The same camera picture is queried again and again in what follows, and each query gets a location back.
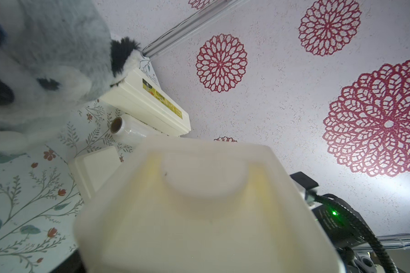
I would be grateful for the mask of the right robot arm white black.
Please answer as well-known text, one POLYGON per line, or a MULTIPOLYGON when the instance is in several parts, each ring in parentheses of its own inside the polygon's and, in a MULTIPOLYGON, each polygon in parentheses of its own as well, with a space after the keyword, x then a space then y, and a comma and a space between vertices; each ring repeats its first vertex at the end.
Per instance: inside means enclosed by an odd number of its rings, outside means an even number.
POLYGON ((361 256, 353 250, 354 247, 364 243, 369 244, 376 254, 379 265, 385 273, 399 272, 385 247, 360 213, 336 195, 331 193, 319 195, 317 193, 319 184, 303 172, 296 172, 290 177, 299 187, 315 219, 342 259, 347 273, 376 273, 378 271, 371 258, 361 256))

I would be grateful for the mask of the cream wrap dispenser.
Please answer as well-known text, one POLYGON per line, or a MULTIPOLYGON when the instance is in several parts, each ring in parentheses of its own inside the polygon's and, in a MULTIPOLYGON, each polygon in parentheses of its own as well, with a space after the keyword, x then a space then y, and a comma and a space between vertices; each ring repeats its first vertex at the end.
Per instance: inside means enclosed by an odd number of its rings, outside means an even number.
POLYGON ((267 146, 144 140, 74 223, 90 273, 342 273, 267 146))

